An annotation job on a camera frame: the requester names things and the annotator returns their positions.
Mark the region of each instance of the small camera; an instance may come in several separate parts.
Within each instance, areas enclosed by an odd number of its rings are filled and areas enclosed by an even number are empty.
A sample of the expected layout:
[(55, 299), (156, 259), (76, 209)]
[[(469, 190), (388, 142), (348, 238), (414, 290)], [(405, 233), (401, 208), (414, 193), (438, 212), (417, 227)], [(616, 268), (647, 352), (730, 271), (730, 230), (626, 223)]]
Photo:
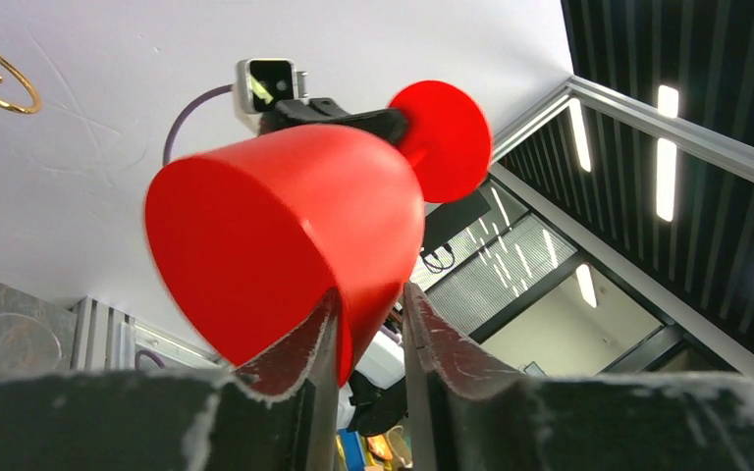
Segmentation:
[(304, 73), (289, 59), (246, 59), (238, 64), (235, 93), (249, 115), (271, 111), (282, 100), (303, 98)]

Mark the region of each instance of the red cup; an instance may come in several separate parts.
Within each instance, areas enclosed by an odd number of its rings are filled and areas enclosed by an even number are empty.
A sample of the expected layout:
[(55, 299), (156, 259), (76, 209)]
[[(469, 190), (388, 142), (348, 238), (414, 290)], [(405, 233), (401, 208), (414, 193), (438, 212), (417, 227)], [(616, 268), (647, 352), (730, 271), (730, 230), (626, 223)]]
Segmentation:
[(420, 185), (405, 157), (372, 134), (328, 125), (177, 160), (158, 173), (145, 202), (166, 287), (236, 365), (337, 287), (340, 385), (400, 296), (423, 222)]

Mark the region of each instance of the gray table surface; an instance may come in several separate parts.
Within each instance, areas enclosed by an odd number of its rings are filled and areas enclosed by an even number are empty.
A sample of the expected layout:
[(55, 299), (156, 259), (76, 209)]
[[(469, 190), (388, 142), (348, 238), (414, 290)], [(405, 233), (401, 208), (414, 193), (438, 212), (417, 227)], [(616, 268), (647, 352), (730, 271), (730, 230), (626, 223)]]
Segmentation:
[(62, 361), (57, 369), (67, 370), (70, 368), (74, 336), (77, 330), (77, 315), (75, 313), (1, 283), (0, 312), (24, 314), (38, 320), (50, 329), (62, 345)]

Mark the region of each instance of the clear plastic cup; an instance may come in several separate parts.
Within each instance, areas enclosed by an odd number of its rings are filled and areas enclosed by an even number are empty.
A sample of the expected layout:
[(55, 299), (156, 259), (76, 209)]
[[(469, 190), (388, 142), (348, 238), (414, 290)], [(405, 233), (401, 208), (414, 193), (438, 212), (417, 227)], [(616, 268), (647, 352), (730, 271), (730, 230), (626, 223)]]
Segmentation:
[(62, 345), (50, 329), (22, 314), (0, 313), (0, 374), (45, 373), (61, 359)]

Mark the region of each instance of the camera screen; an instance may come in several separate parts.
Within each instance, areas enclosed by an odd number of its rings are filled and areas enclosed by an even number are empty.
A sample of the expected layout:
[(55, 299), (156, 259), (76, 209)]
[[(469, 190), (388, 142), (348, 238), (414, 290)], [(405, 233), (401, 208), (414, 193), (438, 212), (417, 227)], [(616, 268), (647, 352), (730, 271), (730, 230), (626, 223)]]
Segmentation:
[(252, 106), (256, 111), (270, 111), (276, 102), (296, 98), (292, 67), (289, 61), (249, 62)]

